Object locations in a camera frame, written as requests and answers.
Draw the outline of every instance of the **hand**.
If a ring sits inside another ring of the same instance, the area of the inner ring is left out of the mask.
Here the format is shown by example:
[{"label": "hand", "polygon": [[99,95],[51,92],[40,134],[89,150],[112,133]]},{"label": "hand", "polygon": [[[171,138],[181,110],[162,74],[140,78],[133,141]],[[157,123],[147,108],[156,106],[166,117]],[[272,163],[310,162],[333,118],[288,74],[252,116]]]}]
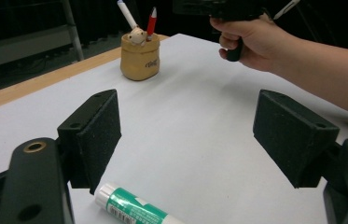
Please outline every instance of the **hand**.
[{"label": "hand", "polygon": [[279,57],[279,52],[287,48],[287,39],[291,36],[279,28],[267,15],[253,21],[222,21],[211,18],[211,25],[222,32],[219,50],[223,59],[227,58],[227,49],[236,49],[238,39],[244,42],[240,62],[248,67],[271,71]]}]

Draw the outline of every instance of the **green glue stick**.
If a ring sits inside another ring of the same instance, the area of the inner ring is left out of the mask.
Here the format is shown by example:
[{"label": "green glue stick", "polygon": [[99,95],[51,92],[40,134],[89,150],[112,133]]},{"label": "green glue stick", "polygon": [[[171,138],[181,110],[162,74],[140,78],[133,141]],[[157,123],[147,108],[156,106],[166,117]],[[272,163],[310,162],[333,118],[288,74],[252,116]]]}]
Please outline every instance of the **green glue stick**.
[{"label": "green glue stick", "polygon": [[184,224],[111,183],[103,185],[95,193],[95,202],[126,224]]}]

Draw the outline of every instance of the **wooden pen holder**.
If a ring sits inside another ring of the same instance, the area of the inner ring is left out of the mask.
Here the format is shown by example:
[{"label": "wooden pen holder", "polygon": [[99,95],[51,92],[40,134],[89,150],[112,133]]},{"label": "wooden pen holder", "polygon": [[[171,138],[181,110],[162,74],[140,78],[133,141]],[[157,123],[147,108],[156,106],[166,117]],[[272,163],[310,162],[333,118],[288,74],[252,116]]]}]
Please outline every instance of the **wooden pen holder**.
[{"label": "wooden pen holder", "polygon": [[153,34],[143,46],[132,44],[128,34],[122,36],[120,69],[130,80],[142,81],[155,76],[160,70],[159,36]]}]

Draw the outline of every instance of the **glue stick cap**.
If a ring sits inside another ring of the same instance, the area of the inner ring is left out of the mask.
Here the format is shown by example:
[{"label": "glue stick cap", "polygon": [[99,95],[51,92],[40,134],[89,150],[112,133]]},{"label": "glue stick cap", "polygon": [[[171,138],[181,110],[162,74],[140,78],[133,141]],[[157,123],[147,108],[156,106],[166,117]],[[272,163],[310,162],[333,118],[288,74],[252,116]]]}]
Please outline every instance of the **glue stick cap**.
[{"label": "glue stick cap", "polygon": [[95,202],[106,209],[107,200],[117,188],[118,186],[112,183],[104,184],[95,194]]}]

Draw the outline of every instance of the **white table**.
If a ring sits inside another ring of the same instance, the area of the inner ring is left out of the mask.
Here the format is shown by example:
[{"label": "white table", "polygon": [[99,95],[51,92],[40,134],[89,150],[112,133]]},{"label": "white table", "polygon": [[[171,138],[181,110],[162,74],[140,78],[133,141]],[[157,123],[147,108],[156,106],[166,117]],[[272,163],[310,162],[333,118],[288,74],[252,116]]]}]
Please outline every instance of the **white table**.
[{"label": "white table", "polygon": [[[122,137],[101,185],[115,182],[186,223],[327,223],[322,180],[293,189],[253,137],[261,89],[279,91],[341,128],[348,112],[269,73],[219,58],[217,43],[174,35],[160,72],[125,78],[119,59],[0,106],[0,172],[12,150],[57,127],[91,95],[116,89]],[[76,223],[120,223],[87,189],[71,189]]]}]

